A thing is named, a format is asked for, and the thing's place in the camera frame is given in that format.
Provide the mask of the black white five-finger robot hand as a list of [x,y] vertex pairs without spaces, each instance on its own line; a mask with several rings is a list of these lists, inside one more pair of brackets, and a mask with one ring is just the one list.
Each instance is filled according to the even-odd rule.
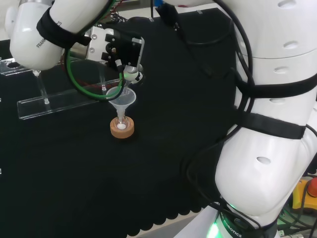
[[140,64],[138,67],[127,65],[124,69],[125,87],[140,86],[144,80],[143,66]]

